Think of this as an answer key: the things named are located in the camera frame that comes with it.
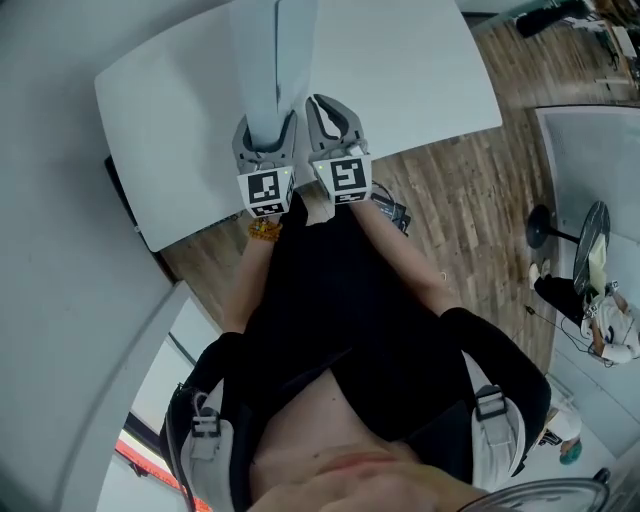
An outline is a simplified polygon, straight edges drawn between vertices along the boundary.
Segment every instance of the red stripe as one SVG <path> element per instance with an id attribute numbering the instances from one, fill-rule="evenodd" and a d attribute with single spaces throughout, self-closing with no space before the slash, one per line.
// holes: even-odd
<path id="1" fill-rule="evenodd" d="M 121 441 L 120 439 L 118 439 L 118 442 L 116 443 L 116 451 L 120 455 L 122 455 L 125 459 L 128 459 L 134 464 L 136 464 L 137 466 L 140 466 L 147 473 L 153 475 L 155 478 L 157 478 L 161 482 L 165 483 L 170 487 L 173 487 L 174 489 L 177 489 L 179 491 L 181 490 L 180 484 L 173 477 L 171 473 L 166 472 L 164 469 L 156 466 L 149 459 L 144 458 L 142 455 L 140 455 L 137 451 L 131 448 L 124 441 Z M 195 501 L 196 501 L 196 510 L 198 512 L 209 512 L 211 510 L 204 501 L 199 500 L 198 498 L 195 498 Z"/>

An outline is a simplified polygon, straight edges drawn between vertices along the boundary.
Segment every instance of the orange bracelet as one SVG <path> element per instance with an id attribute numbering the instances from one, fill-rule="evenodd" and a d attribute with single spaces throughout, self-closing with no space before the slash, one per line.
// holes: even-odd
<path id="1" fill-rule="evenodd" d="M 255 219 L 249 224 L 249 236 L 267 242 L 277 242 L 280 238 L 282 224 L 274 224 L 266 218 Z"/>

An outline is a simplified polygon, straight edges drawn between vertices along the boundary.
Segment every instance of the black device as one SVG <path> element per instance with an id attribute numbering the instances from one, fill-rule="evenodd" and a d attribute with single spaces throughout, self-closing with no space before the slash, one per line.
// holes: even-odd
<path id="1" fill-rule="evenodd" d="M 375 192 L 371 194 L 371 200 L 378 205 L 380 211 L 389 217 L 391 222 L 393 222 L 400 231 L 407 235 L 407 228 L 411 222 L 411 217 L 407 215 L 406 206 L 396 203 L 390 198 L 376 194 Z"/>

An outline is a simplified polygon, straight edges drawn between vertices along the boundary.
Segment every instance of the white table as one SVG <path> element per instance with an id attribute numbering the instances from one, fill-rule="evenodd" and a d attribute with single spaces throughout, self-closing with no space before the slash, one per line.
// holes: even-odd
<path id="1" fill-rule="evenodd" d="M 230 41 L 223 5 L 96 78 L 118 176 L 152 251 L 243 209 L 231 151 L 243 109 Z M 309 92 L 358 113 L 374 158 L 502 123 L 453 0 L 320 0 Z M 297 111 L 301 185 L 313 178 Z"/>

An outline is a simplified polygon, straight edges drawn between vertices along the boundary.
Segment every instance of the strap buckle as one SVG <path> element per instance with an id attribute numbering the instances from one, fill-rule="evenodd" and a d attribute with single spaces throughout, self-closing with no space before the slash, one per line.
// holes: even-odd
<path id="1" fill-rule="evenodd" d="M 210 407 L 200 409 L 200 414 L 191 419 L 191 435 L 199 437 L 220 437 L 220 413 Z"/>
<path id="2" fill-rule="evenodd" d="M 484 421 L 507 413 L 507 401 L 500 386 L 484 386 L 476 393 L 476 418 Z"/>

